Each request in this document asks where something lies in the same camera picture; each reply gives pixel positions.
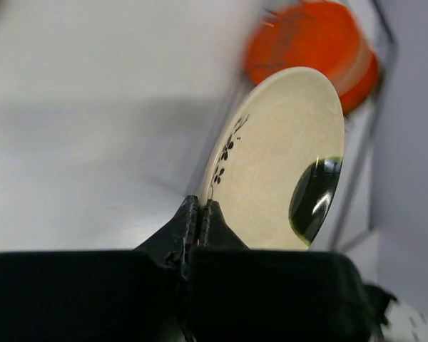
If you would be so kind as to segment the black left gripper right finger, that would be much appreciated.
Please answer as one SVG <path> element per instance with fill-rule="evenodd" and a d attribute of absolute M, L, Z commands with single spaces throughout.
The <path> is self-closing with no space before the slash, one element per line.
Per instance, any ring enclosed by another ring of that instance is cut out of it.
<path fill-rule="evenodd" d="M 388 325 L 395 296 L 345 255 L 248 249 L 215 201 L 201 224 L 186 281 L 197 341 L 368 341 Z"/>

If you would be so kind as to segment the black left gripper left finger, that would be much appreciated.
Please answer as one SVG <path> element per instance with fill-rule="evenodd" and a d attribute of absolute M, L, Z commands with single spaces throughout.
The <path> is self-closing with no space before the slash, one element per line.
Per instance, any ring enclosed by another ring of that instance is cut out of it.
<path fill-rule="evenodd" d="M 133 249 L 0 252 L 0 341 L 192 341 L 183 282 L 198 199 Z"/>

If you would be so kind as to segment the cream plate with flowers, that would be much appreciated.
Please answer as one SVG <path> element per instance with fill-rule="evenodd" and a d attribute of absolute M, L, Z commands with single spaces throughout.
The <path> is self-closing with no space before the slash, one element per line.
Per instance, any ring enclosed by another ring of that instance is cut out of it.
<path fill-rule="evenodd" d="M 345 124 L 321 72 L 292 67 L 266 78 L 223 128 L 200 193 L 203 246 L 305 251 L 332 204 Z"/>

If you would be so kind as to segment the orange plate end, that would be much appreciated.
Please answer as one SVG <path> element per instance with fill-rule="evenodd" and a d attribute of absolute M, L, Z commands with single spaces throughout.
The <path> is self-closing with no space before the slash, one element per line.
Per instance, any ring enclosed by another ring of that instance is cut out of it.
<path fill-rule="evenodd" d="M 380 80 L 376 52 L 352 12 L 336 1 L 300 1 L 262 20 L 245 50 L 243 70 L 255 85 L 278 71 L 304 66 L 335 87 L 345 116 Z"/>

